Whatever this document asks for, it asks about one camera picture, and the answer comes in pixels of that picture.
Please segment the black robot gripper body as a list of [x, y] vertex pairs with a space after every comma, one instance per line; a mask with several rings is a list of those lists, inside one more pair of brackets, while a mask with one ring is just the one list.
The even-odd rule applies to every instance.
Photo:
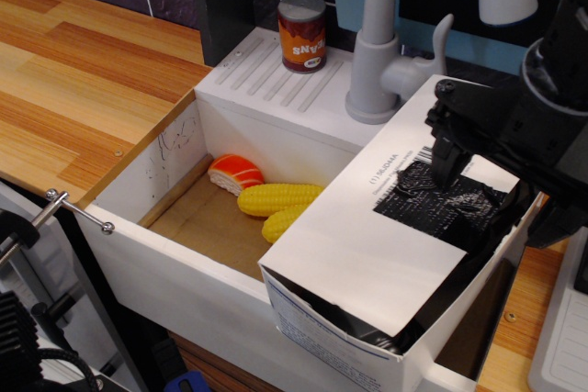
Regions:
[[587, 83], [523, 81], [490, 88], [456, 79], [435, 85], [427, 124], [543, 190], [587, 187]]

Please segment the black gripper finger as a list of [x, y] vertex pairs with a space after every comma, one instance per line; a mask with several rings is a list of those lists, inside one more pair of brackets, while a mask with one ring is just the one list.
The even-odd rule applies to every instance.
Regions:
[[459, 146], [445, 131], [436, 135], [432, 153], [432, 178], [443, 189], [454, 184], [471, 160], [471, 153]]

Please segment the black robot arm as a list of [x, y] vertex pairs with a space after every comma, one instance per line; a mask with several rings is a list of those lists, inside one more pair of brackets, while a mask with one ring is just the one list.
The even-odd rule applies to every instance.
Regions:
[[457, 80], [435, 86], [426, 122], [432, 176], [453, 185], [479, 155], [548, 196], [527, 243], [546, 248], [587, 224], [587, 0], [560, 0], [526, 51], [515, 89]]

